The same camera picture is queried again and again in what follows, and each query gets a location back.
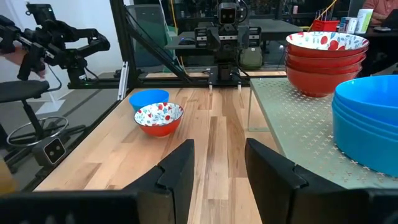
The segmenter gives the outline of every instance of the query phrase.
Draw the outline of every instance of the wall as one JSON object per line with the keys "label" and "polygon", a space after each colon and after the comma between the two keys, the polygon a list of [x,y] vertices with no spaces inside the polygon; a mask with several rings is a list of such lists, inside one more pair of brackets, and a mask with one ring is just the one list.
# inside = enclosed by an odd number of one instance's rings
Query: wall
{"label": "wall", "polygon": [[[6,0],[11,8],[11,14],[13,15],[14,22],[20,26],[21,29],[30,28],[34,29],[37,27],[33,16],[25,15],[26,6],[24,0]],[[114,28],[113,16],[111,12],[111,6],[109,0],[31,0],[31,4],[35,3],[46,3],[51,4],[55,13],[55,17],[64,21],[72,27],[77,29],[84,28],[95,28],[100,33],[105,35],[109,42],[111,43],[111,49],[107,52],[97,52],[89,57],[87,57],[88,68],[100,74],[103,72],[114,72],[116,69],[121,68],[122,60],[120,54],[120,48],[118,44],[118,38],[116,35],[116,30]],[[75,43],[67,44],[69,48],[77,48],[87,44],[86,39],[81,39]],[[5,65],[0,63],[2,70],[17,69],[14,65]],[[58,99],[64,94],[68,93],[67,83],[69,82],[66,70],[61,70],[58,66],[53,67],[53,71],[61,79],[63,87],[61,90],[53,92],[53,96]],[[2,77],[1,81],[4,79],[13,80],[15,76],[8,75],[6,78]],[[58,85],[57,80],[47,70],[46,79],[50,83],[50,87],[56,87]]]}

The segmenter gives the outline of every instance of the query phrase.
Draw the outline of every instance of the stacked red bowls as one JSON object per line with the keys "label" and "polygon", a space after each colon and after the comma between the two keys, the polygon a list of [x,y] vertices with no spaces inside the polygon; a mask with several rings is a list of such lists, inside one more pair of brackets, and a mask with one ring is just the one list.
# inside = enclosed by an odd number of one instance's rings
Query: stacked red bowls
{"label": "stacked red bowls", "polygon": [[337,32],[301,32],[286,38],[286,74],[304,95],[324,97],[361,71],[369,41]]}

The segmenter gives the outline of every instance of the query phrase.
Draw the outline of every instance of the blue bowl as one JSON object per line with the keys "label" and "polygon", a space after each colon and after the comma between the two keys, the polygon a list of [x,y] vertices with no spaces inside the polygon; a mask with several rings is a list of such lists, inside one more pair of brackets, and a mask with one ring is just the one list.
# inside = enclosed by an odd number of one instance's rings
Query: blue bowl
{"label": "blue bowl", "polygon": [[392,125],[392,124],[388,124],[388,123],[384,123],[382,121],[378,121],[376,119],[373,118],[369,118],[367,116],[364,116],[360,113],[357,113],[351,109],[349,109],[348,107],[346,107],[340,100],[339,98],[335,95],[335,97],[333,98],[333,103],[336,107],[338,107],[341,110],[341,113],[350,115],[351,117],[354,117],[370,126],[374,126],[375,128],[379,128],[385,131],[389,131],[392,133],[396,133],[398,134],[398,126]]}
{"label": "blue bowl", "polygon": [[357,78],[336,87],[335,95],[348,108],[378,121],[398,125],[398,76]]}
{"label": "blue bowl", "polygon": [[169,93],[165,90],[144,90],[133,94],[129,102],[134,112],[137,112],[141,108],[153,103],[169,102]]}
{"label": "blue bowl", "polygon": [[370,132],[372,132],[372,133],[375,133],[375,134],[378,134],[378,135],[380,135],[380,136],[387,137],[387,138],[391,138],[391,139],[393,139],[393,140],[397,140],[397,141],[398,141],[398,134],[397,134],[397,133],[393,133],[393,132],[391,132],[391,131],[386,131],[386,130],[384,130],[384,129],[381,129],[381,128],[377,128],[377,127],[375,127],[375,126],[372,126],[372,125],[370,125],[370,124],[366,124],[365,122],[360,121],[360,120],[356,119],[355,117],[350,116],[350,115],[348,115],[347,113],[345,113],[343,110],[340,109],[339,106],[337,106],[337,105],[335,104],[335,102],[333,102],[333,103],[331,104],[331,107],[332,107],[332,109],[333,109],[335,112],[337,112],[340,116],[342,116],[344,119],[346,119],[346,120],[349,121],[350,123],[353,123],[353,124],[357,125],[358,127],[363,128],[363,129],[365,129],[365,130],[367,130],[367,131],[370,131]]}
{"label": "blue bowl", "polygon": [[347,156],[378,172],[398,176],[398,141],[372,133],[333,110],[333,134]]}

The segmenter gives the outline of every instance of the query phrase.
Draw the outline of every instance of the red bowl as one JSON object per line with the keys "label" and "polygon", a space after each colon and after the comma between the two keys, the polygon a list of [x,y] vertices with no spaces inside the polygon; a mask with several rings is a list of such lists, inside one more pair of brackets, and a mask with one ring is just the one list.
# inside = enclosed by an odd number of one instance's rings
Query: red bowl
{"label": "red bowl", "polygon": [[178,128],[183,112],[175,103],[154,103],[139,109],[134,120],[146,134],[162,137]]}
{"label": "red bowl", "polygon": [[366,51],[369,41],[353,34],[338,32],[300,32],[286,37],[287,50],[310,58],[337,58]]}
{"label": "red bowl", "polygon": [[364,52],[341,58],[308,58],[299,57],[287,52],[286,61],[295,68],[336,68],[360,63],[365,58],[366,54]]}
{"label": "red bowl", "polygon": [[342,82],[351,80],[360,70],[339,75],[326,75],[321,73],[301,72],[286,66],[289,82],[304,95],[312,97],[325,97],[335,91]]}
{"label": "red bowl", "polygon": [[308,73],[320,73],[320,74],[325,74],[325,75],[339,75],[339,74],[347,74],[347,73],[352,73],[356,72],[358,70],[362,70],[361,63],[362,61],[365,60],[363,58],[359,62],[353,64],[353,65],[348,65],[344,67],[336,67],[336,68],[313,68],[313,67],[307,67],[307,66],[294,66],[289,63],[289,61],[286,58],[285,66],[288,66],[290,68],[293,68],[294,70],[298,70],[301,72],[308,72]]}

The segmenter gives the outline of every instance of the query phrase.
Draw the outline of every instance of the hand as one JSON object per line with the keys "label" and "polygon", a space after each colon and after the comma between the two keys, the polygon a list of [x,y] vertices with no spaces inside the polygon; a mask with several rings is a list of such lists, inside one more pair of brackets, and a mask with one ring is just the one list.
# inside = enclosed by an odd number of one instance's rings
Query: hand
{"label": "hand", "polygon": [[[15,52],[5,54],[3,55],[8,61],[16,64],[16,65],[21,65],[22,60],[24,59],[24,56],[26,54],[26,50],[22,48],[22,46],[16,46],[15,47]],[[45,75],[45,70],[42,70],[37,73],[40,78],[44,78]]]}

